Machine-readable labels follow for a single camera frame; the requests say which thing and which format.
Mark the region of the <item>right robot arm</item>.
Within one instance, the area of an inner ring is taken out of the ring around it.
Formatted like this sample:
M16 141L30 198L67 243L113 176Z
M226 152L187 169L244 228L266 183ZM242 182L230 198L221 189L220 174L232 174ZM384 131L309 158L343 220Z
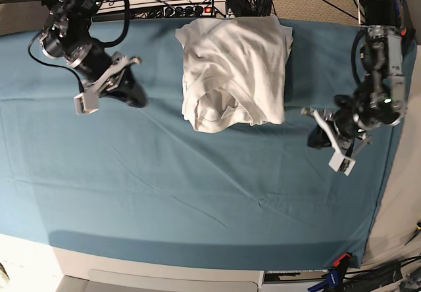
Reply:
M130 25L130 3L124 2L124 25L114 41L102 42L91 37L93 17L104 0L59 0L50 8L50 16L34 39L49 59L64 58L64 69L75 75L79 93L74 97L77 114L91 114L99 109L99 99L107 97L143 108L147 97L135 81L131 67L140 64L137 56L106 50L119 45L127 36Z

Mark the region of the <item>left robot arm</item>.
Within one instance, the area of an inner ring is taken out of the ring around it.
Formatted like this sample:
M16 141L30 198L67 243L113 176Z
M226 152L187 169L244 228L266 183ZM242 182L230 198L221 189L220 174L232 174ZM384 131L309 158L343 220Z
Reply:
M369 140L368 132L396 126L406 109L403 48L407 29L405 0L355 0L359 30L351 47L351 70L357 88L352 96L336 95L335 112L303 109L302 114L321 117L309 135L313 149L338 146L347 157L356 139Z

